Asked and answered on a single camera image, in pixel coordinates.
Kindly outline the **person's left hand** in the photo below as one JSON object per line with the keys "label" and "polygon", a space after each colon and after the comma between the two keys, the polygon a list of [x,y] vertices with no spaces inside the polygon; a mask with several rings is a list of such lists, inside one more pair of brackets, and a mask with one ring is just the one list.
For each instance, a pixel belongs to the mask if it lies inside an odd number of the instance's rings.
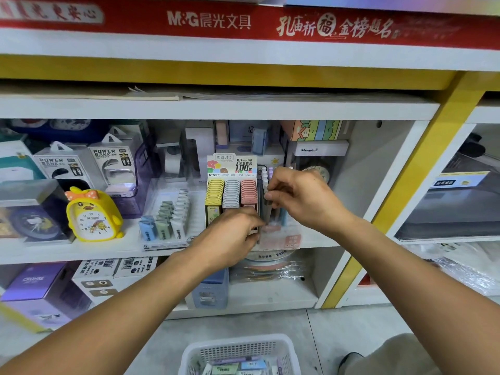
{"label": "person's left hand", "polygon": [[237,228],[234,209],[229,209],[218,216],[186,251],[197,265],[212,273],[243,260],[258,240],[258,230],[242,232]]}

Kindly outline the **person's right hand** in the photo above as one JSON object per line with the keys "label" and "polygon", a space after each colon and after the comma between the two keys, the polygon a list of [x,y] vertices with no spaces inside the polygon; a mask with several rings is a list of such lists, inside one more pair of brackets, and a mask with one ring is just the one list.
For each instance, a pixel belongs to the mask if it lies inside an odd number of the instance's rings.
{"label": "person's right hand", "polygon": [[332,239],[357,218],[343,206],[317,170],[277,167],[268,192],[290,193],[288,214],[301,225]]}

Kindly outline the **dark mechanical pencil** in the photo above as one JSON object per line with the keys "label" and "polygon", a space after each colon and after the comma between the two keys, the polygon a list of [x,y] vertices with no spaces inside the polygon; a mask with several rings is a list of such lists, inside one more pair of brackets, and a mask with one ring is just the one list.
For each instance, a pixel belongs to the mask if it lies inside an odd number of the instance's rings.
{"label": "dark mechanical pencil", "polygon": [[262,215],[263,215],[263,220],[266,223],[266,226],[270,224],[270,219],[271,219],[271,214],[272,214],[272,201],[268,200],[266,198],[266,195],[268,193],[268,181],[263,180],[263,203],[264,206],[262,208]]}

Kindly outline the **person's right forearm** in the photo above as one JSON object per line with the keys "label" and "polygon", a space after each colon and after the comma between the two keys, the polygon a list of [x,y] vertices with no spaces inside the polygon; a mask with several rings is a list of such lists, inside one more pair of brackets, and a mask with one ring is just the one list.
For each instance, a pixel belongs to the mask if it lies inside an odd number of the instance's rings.
{"label": "person's right forearm", "polygon": [[332,238],[370,274],[443,375],[500,375],[500,305],[352,214]]}

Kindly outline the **person's left forearm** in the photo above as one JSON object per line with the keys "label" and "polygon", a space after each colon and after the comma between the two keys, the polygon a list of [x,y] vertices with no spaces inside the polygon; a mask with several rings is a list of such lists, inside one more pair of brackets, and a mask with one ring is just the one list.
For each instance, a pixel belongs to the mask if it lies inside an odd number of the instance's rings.
{"label": "person's left forearm", "polygon": [[162,322],[209,273],[192,248],[48,335],[0,375],[123,375]]}

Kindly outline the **row of pastel mechanical pencils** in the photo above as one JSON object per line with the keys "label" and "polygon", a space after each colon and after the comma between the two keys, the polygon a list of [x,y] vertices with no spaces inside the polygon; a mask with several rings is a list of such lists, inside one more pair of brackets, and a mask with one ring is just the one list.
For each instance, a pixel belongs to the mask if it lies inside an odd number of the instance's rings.
{"label": "row of pastel mechanical pencils", "polygon": [[[262,181],[267,180],[268,186],[269,186],[269,182],[272,178],[272,175],[273,175],[273,167],[268,168],[265,165],[258,165],[258,174],[257,174],[258,207],[259,207],[259,216],[261,217],[262,220],[263,220],[262,208],[264,206],[264,203],[263,203],[263,184],[262,184],[263,182]],[[283,218],[282,218],[281,209],[272,208],[272,214],[271,214],[269,226],[282,226],[282,225],[283,225]]]}

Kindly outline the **row of pink lead cases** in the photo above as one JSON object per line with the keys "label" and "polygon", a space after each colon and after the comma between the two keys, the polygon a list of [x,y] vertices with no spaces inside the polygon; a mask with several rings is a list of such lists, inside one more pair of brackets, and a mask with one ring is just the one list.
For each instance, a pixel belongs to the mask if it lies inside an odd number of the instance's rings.
{"label": "row of pink lead cases", "polygon": [[240,182],[240,199],[241,205],[243,206],[255,206],[258,204],[258,188],[256,180],[247,179]]}

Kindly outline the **row of grey lead cases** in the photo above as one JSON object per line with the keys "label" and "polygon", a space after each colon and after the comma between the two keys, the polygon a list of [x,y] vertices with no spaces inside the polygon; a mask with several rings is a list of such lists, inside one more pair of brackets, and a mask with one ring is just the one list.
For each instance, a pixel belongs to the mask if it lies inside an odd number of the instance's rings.
{"label": "row of grey lead cases", "polygon": [[241,206],[241,182],[237,179],[229,179],[224,182],[222,208],[232,209]]}

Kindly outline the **row of yellow lead cases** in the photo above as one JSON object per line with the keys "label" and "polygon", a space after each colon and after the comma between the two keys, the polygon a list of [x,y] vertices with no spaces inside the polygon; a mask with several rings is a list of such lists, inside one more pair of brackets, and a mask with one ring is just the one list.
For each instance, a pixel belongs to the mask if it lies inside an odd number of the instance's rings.
{"label": "row of yellow lead cases", "polygon": [[205,196],[205,206],[221,207],[224,190],[224,180],[221,178],[211,178],[208,181]]}

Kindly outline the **white flower print box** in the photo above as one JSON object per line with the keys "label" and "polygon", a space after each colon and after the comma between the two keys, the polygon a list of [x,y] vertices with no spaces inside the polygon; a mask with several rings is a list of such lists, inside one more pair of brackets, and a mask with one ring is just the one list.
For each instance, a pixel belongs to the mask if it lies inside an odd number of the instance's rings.
{"label": "white flower print box", "polygon": [[266,167],[277,167],[284,163],[284,150],[280,144],[270,144],[267,146],[263,155],[252,153],[251,142],[233,142],[228,148],[217,148],[216,153],[233,153],[236,156],[256,156],[256,164]]}

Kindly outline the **plastic wrapped round items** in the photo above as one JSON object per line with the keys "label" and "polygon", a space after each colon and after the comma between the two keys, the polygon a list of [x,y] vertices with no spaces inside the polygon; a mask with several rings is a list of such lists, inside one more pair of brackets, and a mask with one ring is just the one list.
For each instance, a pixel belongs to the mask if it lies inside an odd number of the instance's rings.
{"label": "plastic wrapped round items", "polygon": [[229,268],[231,283],[268,280],[305,280],[313,268],[312,254],[301,250],[250,252]]}

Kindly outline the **clear eraser display tray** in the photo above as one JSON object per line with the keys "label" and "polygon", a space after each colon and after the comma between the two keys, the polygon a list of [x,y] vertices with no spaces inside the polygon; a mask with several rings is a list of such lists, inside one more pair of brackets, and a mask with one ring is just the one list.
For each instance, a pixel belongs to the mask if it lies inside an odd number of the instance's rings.
{"label": "clear eraser display tray", "polygon": [[147,243],[141,238],[139,229],[139,242],[144,251],[153,252],[185,248],[205,229],[205,188],[202,186],[192,184],[191,182],[170,182],[167,178],[154,178],[149,185],[147,201],[155,191],[179,189],[187,189],[190,192],[191,209],[189,213],[188,237],[184,240],[171,239]]}

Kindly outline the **pencil lead display box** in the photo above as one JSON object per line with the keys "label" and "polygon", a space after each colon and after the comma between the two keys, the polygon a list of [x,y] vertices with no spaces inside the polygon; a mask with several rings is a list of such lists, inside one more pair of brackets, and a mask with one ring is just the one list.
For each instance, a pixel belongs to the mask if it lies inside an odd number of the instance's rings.
{"label": "pencil lead display box", "polygon": [[[250,156],[236,156],[233,153],[215,153],[208,157],[208,181],[211,178],[221,178],[224,181],[237,179],[239,181],[254,179],[257,181],[258,165],[257,158]],[[258,204],[240,207],[251,207],[259,213]],[[221,207],[208,207],[204,205],[205,226],[208,227],[218,216],[224,213]]]}

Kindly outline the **light blue small box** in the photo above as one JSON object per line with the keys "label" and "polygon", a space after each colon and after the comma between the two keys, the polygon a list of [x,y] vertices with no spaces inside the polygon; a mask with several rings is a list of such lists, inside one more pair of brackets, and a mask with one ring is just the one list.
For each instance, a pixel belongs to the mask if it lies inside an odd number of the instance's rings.
{"label": "light blue small box", "polygon": [[252,135],[252,145],[251,152],[257,156],[263,156],[266,153],[269,135],[271,133],[270,128],[254,128]]}

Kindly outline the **white boxed alarm clock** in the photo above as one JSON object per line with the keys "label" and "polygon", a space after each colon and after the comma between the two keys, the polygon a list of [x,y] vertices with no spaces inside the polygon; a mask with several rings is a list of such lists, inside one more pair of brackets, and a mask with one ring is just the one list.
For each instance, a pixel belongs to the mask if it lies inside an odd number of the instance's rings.
{"label": "white boxed alarm clock", "polygon": [[289,141],[284,166],[300,171],[317,170],[329,184],[337,159],[346,155],[348,147],[347,140]]}

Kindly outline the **row of pastel erasers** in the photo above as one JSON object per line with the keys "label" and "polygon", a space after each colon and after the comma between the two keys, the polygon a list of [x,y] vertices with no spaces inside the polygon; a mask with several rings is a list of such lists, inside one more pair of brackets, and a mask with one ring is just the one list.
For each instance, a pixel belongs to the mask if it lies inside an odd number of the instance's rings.
{"label": "row of pastel erasers", "polygon": [[138,222],[141,238],[147,243],[186,239],[190,209],[187,189],[153,192]]}

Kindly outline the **grey digital clock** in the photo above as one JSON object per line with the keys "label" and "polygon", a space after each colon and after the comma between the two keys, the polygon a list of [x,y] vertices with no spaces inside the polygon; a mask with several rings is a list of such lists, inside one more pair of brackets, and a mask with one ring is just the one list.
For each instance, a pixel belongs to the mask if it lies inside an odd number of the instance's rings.
{"label": "grey digital clock", "polygon": [[278,143],[280,122],[278,120],[228,120],[228,140],[229,142],[251,142],[253,138],[253,131],[255,128],[267,128],[271,132],[269,135],[269,142],[271,144]]}

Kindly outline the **colourful cartoon box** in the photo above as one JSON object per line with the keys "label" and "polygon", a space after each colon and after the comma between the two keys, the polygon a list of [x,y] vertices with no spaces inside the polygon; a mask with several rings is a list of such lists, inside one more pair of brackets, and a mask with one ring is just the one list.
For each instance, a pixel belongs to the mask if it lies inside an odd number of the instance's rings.
{"label": "colourful cartoon box", "polygon": [[354,122],[350,120],[281,120],[282,135],[292,142],[348,140]]}

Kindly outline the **blue plastic container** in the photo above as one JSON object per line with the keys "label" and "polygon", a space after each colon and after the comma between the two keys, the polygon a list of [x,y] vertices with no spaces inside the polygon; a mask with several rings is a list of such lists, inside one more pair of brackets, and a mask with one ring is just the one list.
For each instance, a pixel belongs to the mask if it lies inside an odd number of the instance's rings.
{"label": "blue plastic container", "polygon": [[224,268],[204,279],[191,295],[196,309],[226,309],[228,292],[229,270]]}

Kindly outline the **pink slim item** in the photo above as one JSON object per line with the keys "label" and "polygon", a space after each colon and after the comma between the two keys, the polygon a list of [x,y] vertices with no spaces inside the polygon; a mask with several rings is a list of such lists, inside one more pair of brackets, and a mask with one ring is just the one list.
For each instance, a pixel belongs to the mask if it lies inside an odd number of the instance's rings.
{"label": "pink slim item", "polygon": [[226,149],[229,146],[228,120],[216,120],[216,148]]}

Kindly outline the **tall white box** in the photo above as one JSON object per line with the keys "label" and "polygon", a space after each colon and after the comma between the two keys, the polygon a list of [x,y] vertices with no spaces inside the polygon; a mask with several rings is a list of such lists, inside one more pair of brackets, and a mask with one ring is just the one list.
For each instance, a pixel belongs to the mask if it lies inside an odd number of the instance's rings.
{"label": "tall white box", "polygon": [[191,175],[198,184],[208,181],[208,157],[216,150],[214,125],[212,123],[187,126],[184,130],[186,153],[191,166]]}

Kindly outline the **white tape roll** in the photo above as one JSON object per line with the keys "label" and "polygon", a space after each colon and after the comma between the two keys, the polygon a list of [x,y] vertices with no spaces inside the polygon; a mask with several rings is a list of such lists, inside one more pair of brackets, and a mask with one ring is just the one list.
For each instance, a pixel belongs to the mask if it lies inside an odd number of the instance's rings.
{"label": "white tape roll", "polygon": [[167,174],[178,176],[182,163],[182,150],[179,145],[171,145],[164,148],[165,160],[164,171]]}

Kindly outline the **purple translucent storage box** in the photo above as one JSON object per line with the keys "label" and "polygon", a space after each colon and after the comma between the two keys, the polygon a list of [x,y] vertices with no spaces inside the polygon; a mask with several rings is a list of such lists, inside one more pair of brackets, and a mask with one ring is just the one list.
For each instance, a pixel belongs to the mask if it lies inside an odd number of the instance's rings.
{"label": "purple translucent storage box", "polygon": [[112,195],[119,212],[124,219],[142,216],[151,180],[156,177],[158,156],[151,149],[150,143],[141,144],[135,153],[135,182],[119,184],[118,192]]}

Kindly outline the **white barcode box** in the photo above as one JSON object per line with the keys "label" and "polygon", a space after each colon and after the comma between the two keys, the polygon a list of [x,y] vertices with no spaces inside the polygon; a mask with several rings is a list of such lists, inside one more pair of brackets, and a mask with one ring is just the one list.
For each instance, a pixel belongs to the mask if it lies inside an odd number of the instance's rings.
{"label": "white barcode box", "polygon": [[152,272],[158,264],[158,257],[122,258],[114,273],[114,279],[143,277]]}
{"label": "white barcode box", "polygon": [[118,258],[82,260],[72,281],[96,306],[119,292],[114,283],[119,263]]}

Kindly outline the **white plastic basket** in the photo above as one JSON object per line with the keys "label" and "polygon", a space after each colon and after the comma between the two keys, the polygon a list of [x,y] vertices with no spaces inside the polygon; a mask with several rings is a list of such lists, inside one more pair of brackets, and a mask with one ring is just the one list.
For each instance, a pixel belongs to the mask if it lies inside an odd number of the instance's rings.
{"label": "white plastic basket", "polygon": [[190,344],[184,351],[178,375],[197,375],[207,361],[248,355],[276,357],[284,375],[302,375],[291,339],[285,334],[264,334]]}

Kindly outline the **white power bank box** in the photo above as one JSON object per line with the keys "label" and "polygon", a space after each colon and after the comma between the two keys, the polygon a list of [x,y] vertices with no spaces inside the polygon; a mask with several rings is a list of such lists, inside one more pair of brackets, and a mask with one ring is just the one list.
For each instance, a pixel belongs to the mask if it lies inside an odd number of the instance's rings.
{"label": "white power bank box", "polygon": [[136,194],[134,158],[141,144],[140,134],[112,126],[100,142],[89,145],[105,182],[104,192],[111,197],[129,198]]}
{"label": "white power bank box", "polygon": [[36,154],[34,160],[47,178],[55,179],[64,191],[71,187],[92,189],[91,157],[85,144],[70,144],[54,141]]}

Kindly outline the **white shelf unit yellow trim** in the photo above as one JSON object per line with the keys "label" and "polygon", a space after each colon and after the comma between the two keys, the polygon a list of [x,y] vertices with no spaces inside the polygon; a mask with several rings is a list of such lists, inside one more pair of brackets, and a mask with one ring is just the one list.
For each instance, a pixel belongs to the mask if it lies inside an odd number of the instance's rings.
{"label": "white shelf unit yellow trim", "polygon": [[[439,174],[434,163],[444,165],[456,137],[486,123],[462,127],[499,76],[495,50],[0,28],[0,127],[4,119],[109,119],[110,129],[150,143],[154,178],[206,192],[191,175],[187,126],[212,123],[216,144],[216,120],[350,120],[347,153],[328,185],[353,214],[396,238]],[[164,171],[171,145],[182,151],[178,176]],[[125,219],[122,239],[3,239],[0,265],[184,249],[144,251],[140,218]]]}

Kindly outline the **pile of pastel stationery packets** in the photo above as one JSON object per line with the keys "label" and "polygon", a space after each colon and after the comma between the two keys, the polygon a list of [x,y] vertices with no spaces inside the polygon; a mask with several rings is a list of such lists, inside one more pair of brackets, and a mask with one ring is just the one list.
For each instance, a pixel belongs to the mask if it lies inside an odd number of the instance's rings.
{"label": "pile of pastel stationery packets", "polygon": [[201,365],[197,375],[284,375],[284,370],[276,357],[248,355],[209,360]]}

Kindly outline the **yellow chick alarm clock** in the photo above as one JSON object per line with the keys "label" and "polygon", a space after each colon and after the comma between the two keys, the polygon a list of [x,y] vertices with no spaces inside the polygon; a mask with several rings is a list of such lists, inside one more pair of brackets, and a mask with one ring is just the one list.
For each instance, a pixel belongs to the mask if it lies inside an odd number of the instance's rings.
{"label": "yellow chick alarm clock", "polygon": [[122,215],[105,192],[72,186],[65,195],[68,226],[77,239],[101,242],[124,237]]}

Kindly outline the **person's black shoe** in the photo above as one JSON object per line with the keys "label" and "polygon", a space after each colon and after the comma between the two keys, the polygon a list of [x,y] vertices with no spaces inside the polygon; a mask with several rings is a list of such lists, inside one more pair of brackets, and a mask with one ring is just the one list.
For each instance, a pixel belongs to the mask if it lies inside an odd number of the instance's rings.
{"label": "person's black shoe", "polygon": [[362,359],[364,359],[364,356],[361,355],[360,353],[357,352],[348,353],[342,358],[339,364],[337,375],[346,375],[347,369]]}

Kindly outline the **yellow shelf label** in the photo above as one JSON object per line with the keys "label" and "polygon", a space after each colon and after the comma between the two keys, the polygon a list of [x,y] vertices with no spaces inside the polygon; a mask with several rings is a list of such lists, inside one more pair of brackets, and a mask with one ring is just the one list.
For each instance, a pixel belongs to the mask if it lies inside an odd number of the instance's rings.
{"label": "yellow shelf label", "polygon": [[454,189],[462,187],[476,187],[490,171],[470,171],[470,172],[442,172],[439,174],[430,189]]}

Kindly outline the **clear plastic bags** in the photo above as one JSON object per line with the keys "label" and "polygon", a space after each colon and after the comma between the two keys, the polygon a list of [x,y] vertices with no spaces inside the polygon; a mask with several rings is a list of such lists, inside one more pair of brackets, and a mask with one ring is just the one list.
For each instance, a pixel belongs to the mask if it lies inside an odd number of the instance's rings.
{"label": "clear plastic bags", "polygon": [[403,245],[484,296],[500,296],[500,241]]}

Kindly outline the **person's grey trouser leg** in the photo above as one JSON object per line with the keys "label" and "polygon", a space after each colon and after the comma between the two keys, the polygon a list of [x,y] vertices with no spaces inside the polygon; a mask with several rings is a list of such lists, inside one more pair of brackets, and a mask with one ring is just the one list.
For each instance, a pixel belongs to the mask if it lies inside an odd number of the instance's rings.
{"label": "person's grey trouser leg", "polygon": [[346,375],[441,375],[414,334],[386,340],[373,353],[350,366]]}

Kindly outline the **dark blue packaged clocks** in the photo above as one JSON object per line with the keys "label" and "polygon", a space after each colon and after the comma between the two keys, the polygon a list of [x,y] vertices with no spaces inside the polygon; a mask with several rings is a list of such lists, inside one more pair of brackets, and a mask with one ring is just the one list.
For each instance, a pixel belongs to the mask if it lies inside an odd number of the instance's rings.
{"label": "dark blue packaged clocks", "polygon": [[110,130],[109,119],[4,119],[7,127],[29,138],[62,143],[101,142]]}

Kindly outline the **clear boxed blue clock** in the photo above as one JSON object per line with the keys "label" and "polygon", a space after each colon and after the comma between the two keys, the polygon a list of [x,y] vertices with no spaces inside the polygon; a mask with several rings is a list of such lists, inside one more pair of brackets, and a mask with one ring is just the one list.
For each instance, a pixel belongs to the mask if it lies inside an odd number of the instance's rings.
{"label": "clear boxed blue clock", "polygon": [[68,200],[54,179],[0,183],[0,239],[27,245],[72,243]]}

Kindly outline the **purple cardboard box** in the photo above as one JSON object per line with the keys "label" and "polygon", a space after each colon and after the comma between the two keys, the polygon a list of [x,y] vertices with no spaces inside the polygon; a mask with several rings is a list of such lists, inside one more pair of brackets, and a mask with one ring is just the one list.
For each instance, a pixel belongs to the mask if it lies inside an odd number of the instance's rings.
{"label": "purple cardboard box", "polygon": [[91,300],[73,283],[79,262],[27,265],[0,302],[45,329],[57,329],[84,314]]}

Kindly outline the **red banner strip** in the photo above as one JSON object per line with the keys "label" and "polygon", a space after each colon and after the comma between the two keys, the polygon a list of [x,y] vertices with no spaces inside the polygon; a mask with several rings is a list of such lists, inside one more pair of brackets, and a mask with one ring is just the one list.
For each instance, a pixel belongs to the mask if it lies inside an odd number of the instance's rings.
{"label": "red banner strip", "polygon": [[500,17],[205,0],[0,0],[0,28],[500,51]]}

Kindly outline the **teal and white box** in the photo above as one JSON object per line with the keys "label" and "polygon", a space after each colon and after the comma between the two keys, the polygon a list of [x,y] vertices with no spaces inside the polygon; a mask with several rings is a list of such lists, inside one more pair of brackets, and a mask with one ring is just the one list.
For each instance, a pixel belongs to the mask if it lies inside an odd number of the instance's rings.
{"label": "teal and white box", "polygon": [[47,179],[21,140],[0,139],[0,183]]}

